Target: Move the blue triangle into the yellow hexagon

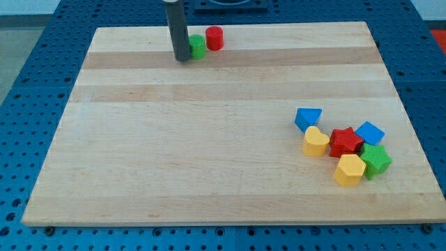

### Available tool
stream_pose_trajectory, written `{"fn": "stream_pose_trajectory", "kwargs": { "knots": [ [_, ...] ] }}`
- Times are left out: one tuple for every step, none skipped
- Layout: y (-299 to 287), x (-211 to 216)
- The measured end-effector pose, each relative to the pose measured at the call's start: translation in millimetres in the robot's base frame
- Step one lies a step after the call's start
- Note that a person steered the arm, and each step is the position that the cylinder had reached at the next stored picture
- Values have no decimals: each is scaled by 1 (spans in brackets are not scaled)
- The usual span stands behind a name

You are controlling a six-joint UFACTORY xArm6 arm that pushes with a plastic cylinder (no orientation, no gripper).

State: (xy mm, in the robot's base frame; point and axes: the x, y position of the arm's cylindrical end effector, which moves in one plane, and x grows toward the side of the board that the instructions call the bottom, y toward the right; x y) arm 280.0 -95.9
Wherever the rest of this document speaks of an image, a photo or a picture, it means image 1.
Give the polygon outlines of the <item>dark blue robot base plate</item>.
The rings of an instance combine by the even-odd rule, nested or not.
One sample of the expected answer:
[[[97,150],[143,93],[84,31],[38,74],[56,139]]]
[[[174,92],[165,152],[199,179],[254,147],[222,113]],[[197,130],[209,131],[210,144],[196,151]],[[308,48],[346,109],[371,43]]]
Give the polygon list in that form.
[[[193,0],[195,11],[267,10],[268,0]]]

